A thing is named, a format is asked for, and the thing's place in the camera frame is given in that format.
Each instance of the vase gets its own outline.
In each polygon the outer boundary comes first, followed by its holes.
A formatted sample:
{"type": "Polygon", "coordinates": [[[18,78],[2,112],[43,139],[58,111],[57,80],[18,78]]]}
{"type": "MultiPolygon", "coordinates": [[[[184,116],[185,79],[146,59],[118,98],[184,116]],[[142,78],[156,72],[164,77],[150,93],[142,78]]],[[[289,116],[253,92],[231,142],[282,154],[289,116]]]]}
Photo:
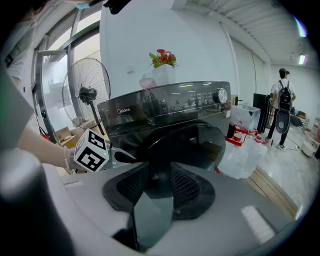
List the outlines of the vase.
{"type": "Polygon", "coordinates": [[[176,71],[173,66],[163,64],[152,70],[152,78],[157,86],[174,84],[176,82],[176,71]]]}

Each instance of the black control panel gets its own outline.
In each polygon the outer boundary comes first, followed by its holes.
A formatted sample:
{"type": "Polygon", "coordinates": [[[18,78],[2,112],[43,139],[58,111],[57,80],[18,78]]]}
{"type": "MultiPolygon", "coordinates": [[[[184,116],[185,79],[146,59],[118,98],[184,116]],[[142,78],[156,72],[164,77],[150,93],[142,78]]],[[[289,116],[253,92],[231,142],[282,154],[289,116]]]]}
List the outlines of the black control panel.
{"type": "Polygon", "coordinates": [[[112,98],[98,105],[109,136],[201,119],[231,109],[230,83],[168,84],[112,98]]]}

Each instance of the black backpack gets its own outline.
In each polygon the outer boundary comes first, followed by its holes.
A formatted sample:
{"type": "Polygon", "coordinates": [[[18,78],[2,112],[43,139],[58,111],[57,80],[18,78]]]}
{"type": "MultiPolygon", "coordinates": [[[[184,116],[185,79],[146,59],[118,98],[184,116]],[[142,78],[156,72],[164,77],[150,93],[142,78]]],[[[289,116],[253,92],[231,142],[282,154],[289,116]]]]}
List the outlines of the black backpack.
{"type": "Polygon", "coordinates": [[[284,87],[281,80],[279,80],[279,83],[282,87],[278,95],[279,109],[290,111],[292,107],[291,91],[289,89],[290,81],[288,81],[287,87],[284,87]]]}

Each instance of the white cube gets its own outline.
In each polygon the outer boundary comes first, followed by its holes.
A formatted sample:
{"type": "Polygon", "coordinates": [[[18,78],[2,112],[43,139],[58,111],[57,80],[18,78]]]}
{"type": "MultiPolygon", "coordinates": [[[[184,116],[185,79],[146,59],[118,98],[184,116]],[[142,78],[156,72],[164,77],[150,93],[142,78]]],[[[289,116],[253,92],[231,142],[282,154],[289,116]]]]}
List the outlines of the white cube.
{"type": "Polygon", "coordinates": [[[99,172],[109,160],[104,137],[87,129],[76,143],[73,160],[86,171],[99,172]]]}

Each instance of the floor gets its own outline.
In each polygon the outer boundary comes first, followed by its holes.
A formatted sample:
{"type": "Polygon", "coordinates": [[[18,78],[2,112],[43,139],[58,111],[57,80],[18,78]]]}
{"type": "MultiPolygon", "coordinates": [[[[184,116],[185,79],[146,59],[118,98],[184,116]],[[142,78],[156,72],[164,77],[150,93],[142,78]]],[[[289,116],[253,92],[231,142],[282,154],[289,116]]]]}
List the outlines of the floor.
{"type": "Polygon", "coordinates": [[[284,145],[286,151],[277,149],[281,135],[274,132],[272,146],[268,146],[265,158],[259,167],[267,173],[293,200],[302,211],[313,201],[319,186],[319,162],[315,157],[307,157],[295,144],[302,146],[306,135],[297,127],[290,127],[284,145]]]}

